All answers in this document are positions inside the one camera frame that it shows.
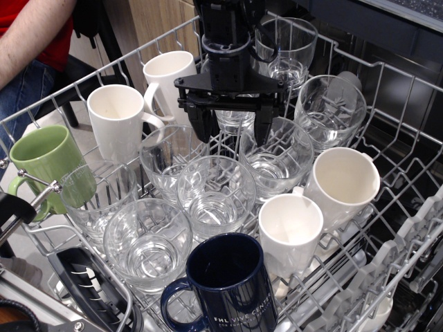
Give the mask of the person forearm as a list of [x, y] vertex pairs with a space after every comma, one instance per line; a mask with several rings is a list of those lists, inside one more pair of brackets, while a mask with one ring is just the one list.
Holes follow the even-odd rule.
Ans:
[[71, 16], [75, 1], [29, 1], [1, 37], [1, 88], [38, 57]]

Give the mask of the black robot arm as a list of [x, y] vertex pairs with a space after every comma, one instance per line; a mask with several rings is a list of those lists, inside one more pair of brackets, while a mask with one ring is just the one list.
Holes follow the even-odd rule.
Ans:
[[262, 59], [253, 47], [255, 31], [266, 32], [260, 23], [265, 2], [196, 1], [195, 8], [203, 24], [201, 44], [208, 71], [175, 79], [179, 107], [202, 142], [215, 135], [216, 110], [253, 112], [255, 142], [266, 144], [273, 119], [283, 108], [287, 85], [259, 74], [251, 64], [253, 60], [271, 63], [278, 55], [274, 48]]

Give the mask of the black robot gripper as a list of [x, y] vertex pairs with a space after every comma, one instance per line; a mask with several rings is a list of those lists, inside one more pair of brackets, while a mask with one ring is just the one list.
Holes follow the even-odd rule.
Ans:
[[265, 145], [273, 119], [283, 109], [286, 84], [253, 68], [251, 60], [256, 54], [247, 31], [206, 31], [201, 43], [208, 56], [207, 71], [174, 81], [179, 107], [188, 114], [198, 139], [210, 140], [211, 110], [245, 110], [255, 112], [255, 142]]

